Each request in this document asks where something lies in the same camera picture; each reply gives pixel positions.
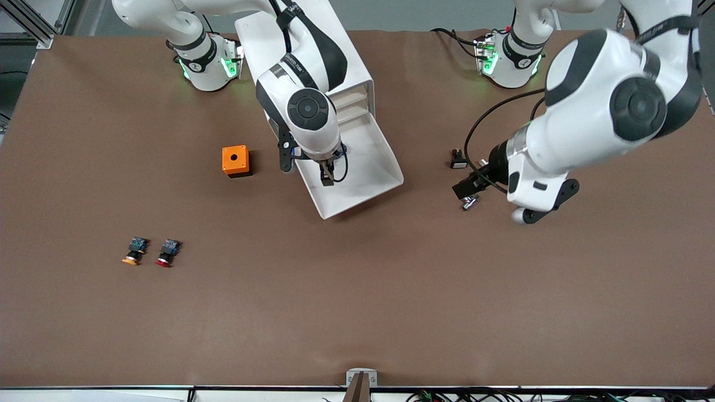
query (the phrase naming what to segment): floor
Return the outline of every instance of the floor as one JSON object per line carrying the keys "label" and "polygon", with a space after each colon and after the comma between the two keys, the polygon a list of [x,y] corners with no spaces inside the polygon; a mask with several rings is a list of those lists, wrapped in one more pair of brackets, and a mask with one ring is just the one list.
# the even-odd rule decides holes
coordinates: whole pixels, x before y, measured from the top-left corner
{"label": "floor", "polygon": [[[63,0],[32,0],[36,9],[48,10],[43,15],[51,21],[52,13],[59,10]],[[332,0],[331,4],[348,30],[378,29],[383,31],[427,31],[435,27],[467,31],[483,27],[503,27],[511,22],[513,5],[500,0]],[[617,0],[606,2],[590,14],[560,13],[562,29],[597,29],[613,27],[618,14]],[[69,33],[82,36],[153,35],[123,24],[114,13],[111,0],[84,0],[74,11],[74,23]],[[237,14],[209,16],[215,31],[233,31]],[[17,26],[7,16],[0,14],[0,32],[17,31]],[[35,55],[32,45],[3,45],[0,41],[0,72],[28,71]],[[701,43],[705,49],[702,59],[704,85],[715,94],[715,12],[708,13],[702,21]],[[12,116],[20,95],[25,74],[0,75],[0,113]],[[0,135],[4,119],[0,115]]]}

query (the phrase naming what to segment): orange box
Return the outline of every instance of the orange box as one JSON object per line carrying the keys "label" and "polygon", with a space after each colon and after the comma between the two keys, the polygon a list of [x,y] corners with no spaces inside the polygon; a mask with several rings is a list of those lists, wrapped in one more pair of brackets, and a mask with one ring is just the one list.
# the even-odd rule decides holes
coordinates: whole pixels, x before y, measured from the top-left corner
{"label": "orange box", "polygon": [[221,161],[224,173],[232,179],[253,175],[253,171],[251,170],[251,154],[245,145],[225,147]]}

